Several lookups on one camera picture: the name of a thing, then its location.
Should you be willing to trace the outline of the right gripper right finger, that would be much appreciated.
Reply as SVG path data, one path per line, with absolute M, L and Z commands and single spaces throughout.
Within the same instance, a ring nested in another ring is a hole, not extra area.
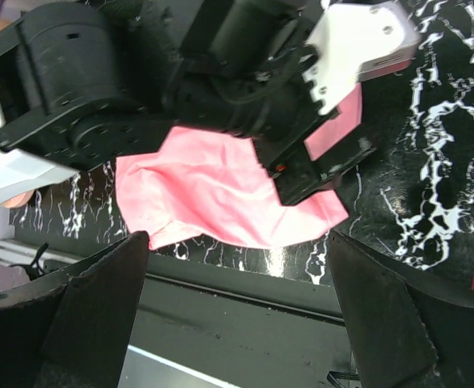
M 364 387 L 474 387 L 474 290 L 333 231 L 328 265 Z

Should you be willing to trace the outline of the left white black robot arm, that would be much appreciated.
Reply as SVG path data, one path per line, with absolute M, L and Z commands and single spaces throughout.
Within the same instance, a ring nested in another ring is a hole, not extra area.
M 318 53 L 302 1 L 51 2 L 0 31 L 0 205 L 117 158 L 155 153 L 183 126 L 252 141 L 283 205 L 337 186 L 374 152 L 302 73 Z

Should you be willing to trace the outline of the light pink t-shirt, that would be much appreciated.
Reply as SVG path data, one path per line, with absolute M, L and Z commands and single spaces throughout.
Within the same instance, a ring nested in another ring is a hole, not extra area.
M 133 233 L 157 250 L 205 234 L 271 249 L 317 239 L 348 217 L 334 191 L 296 206 L 279 202 L 250 139 L 174 127 L 155 154 L 115 161 L 115 196 Z

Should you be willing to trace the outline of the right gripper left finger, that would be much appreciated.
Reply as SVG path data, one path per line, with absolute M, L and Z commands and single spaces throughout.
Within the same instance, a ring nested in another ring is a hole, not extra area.
M 0 387 L 116 387 L 145 281 L 149 236 L 0 293 Z

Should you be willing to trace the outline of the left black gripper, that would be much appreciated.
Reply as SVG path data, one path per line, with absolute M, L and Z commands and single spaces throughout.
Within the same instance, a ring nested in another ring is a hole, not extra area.
M 162 1 L 159 91 L 165 126 L 249 138 L 283 205 L 333 189 L 373 153 L 359 124 L 312 158 L 307 138 L 342 116 L 315 78 L 324 45 L 309 41 L 324 14 L 314 1 Z

